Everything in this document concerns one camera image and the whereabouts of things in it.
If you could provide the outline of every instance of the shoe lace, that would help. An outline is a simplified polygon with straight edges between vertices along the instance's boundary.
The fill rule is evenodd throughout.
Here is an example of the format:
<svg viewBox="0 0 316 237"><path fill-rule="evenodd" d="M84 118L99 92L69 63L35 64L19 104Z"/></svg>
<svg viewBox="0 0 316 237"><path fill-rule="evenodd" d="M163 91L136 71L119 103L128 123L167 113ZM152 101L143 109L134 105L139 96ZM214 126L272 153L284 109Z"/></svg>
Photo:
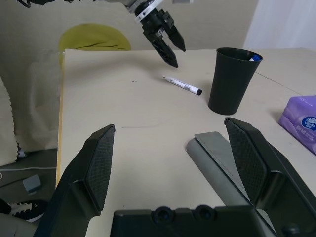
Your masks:
<svg viewBox="0 0 316 237"><path fill-rule="evenodd" d="M18 203L18 204L12 204L11 205L11 212L10 215L15 216L18 213L25 212L25 211L31 211L32 210L32 203Z"/></svg>

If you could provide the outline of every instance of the tissue box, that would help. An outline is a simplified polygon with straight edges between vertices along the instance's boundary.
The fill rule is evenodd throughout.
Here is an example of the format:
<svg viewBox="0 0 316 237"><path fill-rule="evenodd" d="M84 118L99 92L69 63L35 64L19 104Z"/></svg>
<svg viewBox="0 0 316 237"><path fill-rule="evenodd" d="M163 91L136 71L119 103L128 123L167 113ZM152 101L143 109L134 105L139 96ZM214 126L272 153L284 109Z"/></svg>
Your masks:
<svg viewBox="0 0 316 237"><path fill-rule="evenodd" d="M292 97L279 124L316 155L316 95Z"/></svg>

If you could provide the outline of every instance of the white table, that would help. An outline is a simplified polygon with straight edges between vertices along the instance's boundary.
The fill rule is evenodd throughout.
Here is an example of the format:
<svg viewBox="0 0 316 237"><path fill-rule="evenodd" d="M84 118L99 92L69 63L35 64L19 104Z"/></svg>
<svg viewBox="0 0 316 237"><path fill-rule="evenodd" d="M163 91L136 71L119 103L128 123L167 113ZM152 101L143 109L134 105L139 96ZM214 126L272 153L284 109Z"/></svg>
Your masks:
<svg viewBox="0 0 316 237"><path fill-rule="evenodd" d="M310 77L315 75L316 53L259 53L265 58L260 74L255 73L232 117L258 128L316 194L316 157L276 122L290 97L316 91ZM228 139L225 116L207 106L216 51L176 54L179 69L165 64L155 51L66 51L57 180L91 133L108 124L116 126L105 207L101 217L91 220L87 237L109 236L113 212L119 209L223 205L185 151L197 133L219 131ZM298 55L301 61L293 60ZM191 94L163 76L199 87L203 94ZM302 82L310 86L299 86Z"/></svg>

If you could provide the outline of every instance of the marker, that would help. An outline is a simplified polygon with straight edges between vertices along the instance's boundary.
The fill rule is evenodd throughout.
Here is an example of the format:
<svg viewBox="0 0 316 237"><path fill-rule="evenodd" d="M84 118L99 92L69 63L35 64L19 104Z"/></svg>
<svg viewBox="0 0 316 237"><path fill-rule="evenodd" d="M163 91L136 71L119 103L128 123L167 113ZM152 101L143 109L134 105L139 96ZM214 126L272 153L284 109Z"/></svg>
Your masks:
<svg viewBox="0 0 316 237"><path fill-rule="evenodd" d="M184 82L182 82L182 81L180 81L180 80L178 80L176 78L171 78L171 77L163 77L163 78L165 78L171 84L174 84L174 85L176 85L178 87L181 87L182 89L185 89L185 90L187 90L187 91L189 91L189 92L191 92L191 93L193 93L195 95L201 95L202 94L202 90L200 90L200 89L198 89L198 88L196 88L194 86L191 86L189 84L186 84L186 83L184 83Z"/></svg>
<svg viewBox="0 0 316 237"><path fill-rule="evenodd" d="M249 61L254 62L254 61L260 61L260 60L261 60L261 58L255 54L255 56L253 56Z"/></svg>

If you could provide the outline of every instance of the black plastic cup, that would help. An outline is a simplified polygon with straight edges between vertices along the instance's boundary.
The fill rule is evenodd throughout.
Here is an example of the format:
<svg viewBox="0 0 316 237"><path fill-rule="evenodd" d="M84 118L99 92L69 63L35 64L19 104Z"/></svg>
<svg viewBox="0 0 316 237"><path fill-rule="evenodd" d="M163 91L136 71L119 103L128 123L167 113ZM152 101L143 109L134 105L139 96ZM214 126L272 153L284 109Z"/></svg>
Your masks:
<svg viewBox="0 0 316 237"><path fill-rule="evenodd" d="M250 61L258 55L261 60ZM208 107L221 115L233 115L263 57L237 48L217 50L215 75Z"/></svg>

